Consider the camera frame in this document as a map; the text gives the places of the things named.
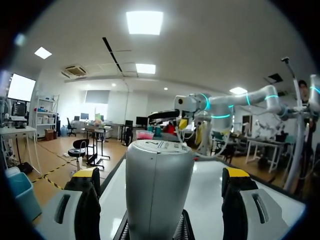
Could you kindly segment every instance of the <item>blue bin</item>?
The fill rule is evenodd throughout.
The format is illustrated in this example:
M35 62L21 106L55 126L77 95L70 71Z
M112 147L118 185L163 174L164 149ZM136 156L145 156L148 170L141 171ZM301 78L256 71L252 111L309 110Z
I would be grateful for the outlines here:
M24 216L29 221L33 221L42 212L35 196L34 186L23 172L10 176L8 181L15 200L23 211Z

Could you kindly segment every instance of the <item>shelf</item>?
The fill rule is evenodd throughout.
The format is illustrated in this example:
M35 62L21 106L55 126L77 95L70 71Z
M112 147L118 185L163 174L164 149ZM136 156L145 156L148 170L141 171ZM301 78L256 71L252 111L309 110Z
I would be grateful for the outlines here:
M49 114L49 115L57 115L56 112L47 112L47 111L35 111L34 113L38 114Z
M41 123L41 124L37 124L37 126L53 126L56 125L55 123Z
M54 103L54 100L50 100L50 99L45 99L45 98L39 98L39 101L45 101L45 102L49 102L49 103Z

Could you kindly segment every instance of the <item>black stool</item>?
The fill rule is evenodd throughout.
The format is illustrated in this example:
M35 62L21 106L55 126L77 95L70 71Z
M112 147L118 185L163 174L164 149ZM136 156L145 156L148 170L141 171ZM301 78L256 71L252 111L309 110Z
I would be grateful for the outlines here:
M79 157L83 157L86 154L84 149L72 148L68 151L69 156L76 158L76 170L80 170Z
M81 170L80 169L80 163L79 159L80 157L83 157L86 155L86 148L89 145L89 140L88 139L79 139L73 142L73 147L68 151L69 156L75 157L76 158L76 171Z

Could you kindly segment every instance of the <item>ceiling light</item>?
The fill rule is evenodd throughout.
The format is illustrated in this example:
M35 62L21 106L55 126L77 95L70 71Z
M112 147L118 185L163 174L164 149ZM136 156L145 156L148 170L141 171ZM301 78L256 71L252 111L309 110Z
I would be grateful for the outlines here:
M161 11L128 11L129 34L159 35L164 13Z
M37 51L35 51L34 54L39 56L42 59L46 59L47 57L52 55L51 52L45 50L43 47L40 47Z
M155 74L156 73L156 65L154 64L135 64L136 72L140 74Z
M245 90L244 88L242 88L242 87L239 87L239 86L237 86L237 87L235 87L235 88L232 88L232 89L230 89L229 90L231 93L233 93L233 94L245 94L245 93L247 93L248 91L247 90Z

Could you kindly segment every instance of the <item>white tabletop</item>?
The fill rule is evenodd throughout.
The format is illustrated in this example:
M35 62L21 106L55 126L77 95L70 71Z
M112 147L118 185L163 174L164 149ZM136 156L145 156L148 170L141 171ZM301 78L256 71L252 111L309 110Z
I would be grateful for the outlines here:
M195 162L184 209L188 212L195 239L222 240L224 221L221 211L222 172L225 164L219 161ZM264 184L257 182L282 208L282 218L292 227L301 217L305 205ZM127 210L126 160L123 160L100 200L100 237L113 240Z
M30 132L36 132L37 130L33 127L26 126L25 128L16 129L15 127L3 127L0 128L0 135L7 134L24 134Z
M280 141L272 141L272 140L260 140L258 138L247 138L248 142L252 142L259 145L266 145L271 147L282 147L285 143Z

